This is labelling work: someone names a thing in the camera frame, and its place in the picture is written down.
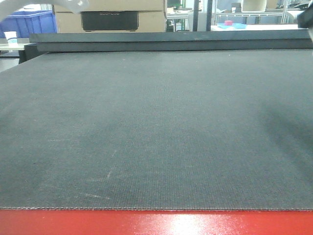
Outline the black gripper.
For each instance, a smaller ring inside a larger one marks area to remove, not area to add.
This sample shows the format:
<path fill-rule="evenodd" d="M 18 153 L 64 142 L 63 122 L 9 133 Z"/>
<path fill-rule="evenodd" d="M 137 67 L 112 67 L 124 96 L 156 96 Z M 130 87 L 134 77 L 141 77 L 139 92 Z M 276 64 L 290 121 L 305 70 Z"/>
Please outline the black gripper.
<path fill-rule="evenodd" d="M 308 7 L 305 11 L 297 16 L 299 28 L 312 28 L 313 27 L 313 8 Z"/>

